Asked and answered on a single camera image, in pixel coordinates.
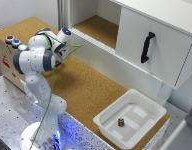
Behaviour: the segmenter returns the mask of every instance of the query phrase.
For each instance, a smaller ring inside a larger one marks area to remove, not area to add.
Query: black handle
[[[150,39],[152,39],[153,37],[155,37],[155,34],[152,32],[149,32],[147,38],[145,39],[143,52],[142,52],[142,56],[141,56],[141,63],[145,63],[149,59],[149,57],[147,56],[147,52],[148,52],[148,48],[149,48],[149,44],[150,44]]]

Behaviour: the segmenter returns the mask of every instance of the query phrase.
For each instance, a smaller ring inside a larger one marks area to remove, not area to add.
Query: cork surface
[[[119,26],[114,23],[94,16],[73,27],[114,49],[116,48]]]
[[[1,29],[0,39],[5,41],[5,37],[11,34],[27,44],[37,31],[47,27],[54,33],[58,33],[56,29],[32,17]],[[51,85],[52,72],[44,72],[43,75]],[[93,118],[126,91],[127,89],[87,66],[74,56],[70,56],[64,64],[55,69],[53,93],[67,101],[66,111],[116,150],[119,150],[119,148],[100,133],[98,126],[93,123]],[[142,149],[168,119],[169,115],[165,115],[133,150]]]

